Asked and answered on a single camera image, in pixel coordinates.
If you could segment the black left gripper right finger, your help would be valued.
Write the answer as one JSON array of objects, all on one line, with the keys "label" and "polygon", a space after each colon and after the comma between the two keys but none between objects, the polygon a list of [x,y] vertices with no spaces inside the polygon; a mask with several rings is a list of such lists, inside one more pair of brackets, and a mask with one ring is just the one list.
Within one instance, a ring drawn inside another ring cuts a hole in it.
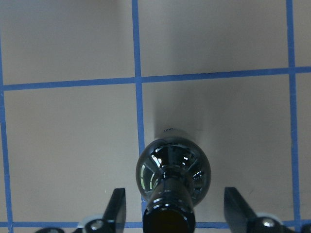
[{"label": "black left gripper right finger", "polygon": [[235,187],[225,187],[224,216],[232,233],[290,233],[269,216],[258,216]]}]

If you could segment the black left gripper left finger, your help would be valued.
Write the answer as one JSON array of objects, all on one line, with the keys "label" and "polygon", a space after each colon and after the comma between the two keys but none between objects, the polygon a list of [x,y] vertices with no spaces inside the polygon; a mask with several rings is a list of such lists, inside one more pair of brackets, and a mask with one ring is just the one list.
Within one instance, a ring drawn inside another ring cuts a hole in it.
[{"label": "black left gripper left finger", "polygon": [[77,227],[78,233],[122,233],[126,222],[126,194],[124,188],[114,189],[101,218],[89,220]]}]

